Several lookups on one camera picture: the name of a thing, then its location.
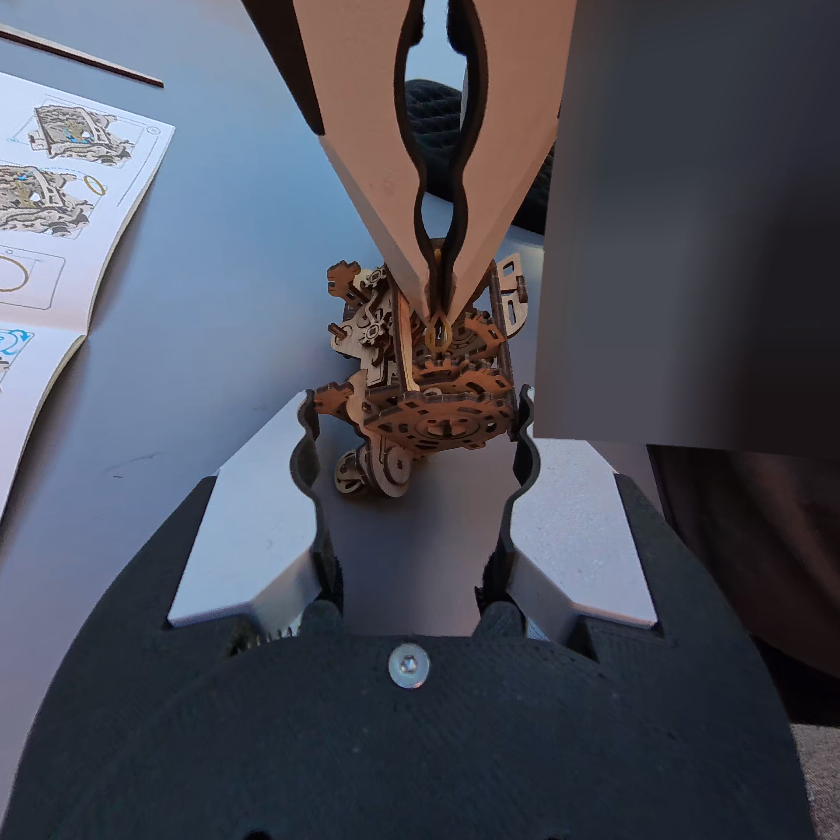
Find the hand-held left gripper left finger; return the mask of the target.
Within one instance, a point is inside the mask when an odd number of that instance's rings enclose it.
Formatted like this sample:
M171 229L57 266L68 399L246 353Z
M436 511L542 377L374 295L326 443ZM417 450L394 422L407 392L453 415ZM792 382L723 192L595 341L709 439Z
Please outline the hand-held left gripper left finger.
M340 566L320 501L313 392L295 395L219 470L168 620L246 614L296 631L320 596L342 605Z

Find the white instruction booklet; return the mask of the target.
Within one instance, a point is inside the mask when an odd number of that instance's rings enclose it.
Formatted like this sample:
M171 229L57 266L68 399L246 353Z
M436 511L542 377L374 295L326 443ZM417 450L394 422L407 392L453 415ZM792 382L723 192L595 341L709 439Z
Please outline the white instruction booklet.
M173 132L1 75L1 509Z

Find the wooden mechanical model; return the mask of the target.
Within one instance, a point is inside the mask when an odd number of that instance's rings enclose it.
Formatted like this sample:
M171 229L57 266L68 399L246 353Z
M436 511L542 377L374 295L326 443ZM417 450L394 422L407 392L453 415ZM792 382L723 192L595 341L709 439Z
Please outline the wooden mechanical model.
M335 466L339 492L398 498L414 462L514 436L508 340L524 325L529 300L519 253L490 262L441 355L429 352L426 325L385 266L341 261L327 278L329 293L345 303L343 321L329 325L332 348L360 363L348 381L324 385L314 396L318 413L348 423L363 439Z

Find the thin plywood parts sheet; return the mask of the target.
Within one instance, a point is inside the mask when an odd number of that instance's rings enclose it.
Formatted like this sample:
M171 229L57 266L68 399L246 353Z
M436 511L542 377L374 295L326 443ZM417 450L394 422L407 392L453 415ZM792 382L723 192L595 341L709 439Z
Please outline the thin plywood parts sheet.
M140 81L144 84L151 85L156 88L163 89L165 87L163 81L159 78L150 76L148 74L144 74L143 72L140 72L138 70L133 70L125 66L118 65L116 63L113 63L106 59L102 59L97 56L92 56L78 49L73 49L65 45L60 45L54 41L48 40L47 38L32 35L28 32L10 27L6 24L1 24L0 29L2 39L14 42L16 44L28 46L33 49L39 49L51 55L73 60L89 67L96 67L110 72L112 74L129 78L134 81Z

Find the person's grey trousers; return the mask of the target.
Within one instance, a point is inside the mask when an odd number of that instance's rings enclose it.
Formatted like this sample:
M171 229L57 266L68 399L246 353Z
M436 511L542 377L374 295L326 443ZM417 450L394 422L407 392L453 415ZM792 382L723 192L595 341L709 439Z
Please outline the person's grey trousers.
M839 838L839 729L792 724L818 839Z

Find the person's dark top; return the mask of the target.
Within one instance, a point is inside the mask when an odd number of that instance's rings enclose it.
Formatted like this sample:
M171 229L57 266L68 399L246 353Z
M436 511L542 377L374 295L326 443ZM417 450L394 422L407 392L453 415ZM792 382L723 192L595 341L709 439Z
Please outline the person's dark top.
M793 722L839 724L839 462L651 445L668 523L753 636Z

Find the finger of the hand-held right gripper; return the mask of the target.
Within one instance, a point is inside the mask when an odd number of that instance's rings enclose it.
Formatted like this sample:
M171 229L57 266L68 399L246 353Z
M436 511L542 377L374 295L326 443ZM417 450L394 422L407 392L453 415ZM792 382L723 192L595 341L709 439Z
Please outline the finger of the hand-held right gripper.
M463 2L468 108L442 267L449 316L471 299L556 140L575 7Z
M417 164L397 119L397 47L407 1L293 3L322 116L321 145L403 295L431 317L417 241Z

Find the black mesh chair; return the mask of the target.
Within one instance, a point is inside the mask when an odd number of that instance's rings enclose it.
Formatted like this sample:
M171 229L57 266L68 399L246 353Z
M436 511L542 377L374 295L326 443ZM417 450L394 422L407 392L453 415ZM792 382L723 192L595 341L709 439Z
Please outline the black mesh chair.
M450 163L459 141L461 91L434 80L406 82L406 109L426 165L428 193L451 202ZM543 235L553 169L551 149L512 223Z

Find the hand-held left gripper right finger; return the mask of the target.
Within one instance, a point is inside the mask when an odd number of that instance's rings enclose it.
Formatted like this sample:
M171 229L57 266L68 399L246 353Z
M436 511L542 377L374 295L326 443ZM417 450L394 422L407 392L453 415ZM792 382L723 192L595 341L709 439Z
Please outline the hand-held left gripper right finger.
M564 643L578 616L633 627L657 622L615 472L582 440L532 434L533 389L521 389L513 472L479 610L516 603L538 637Z

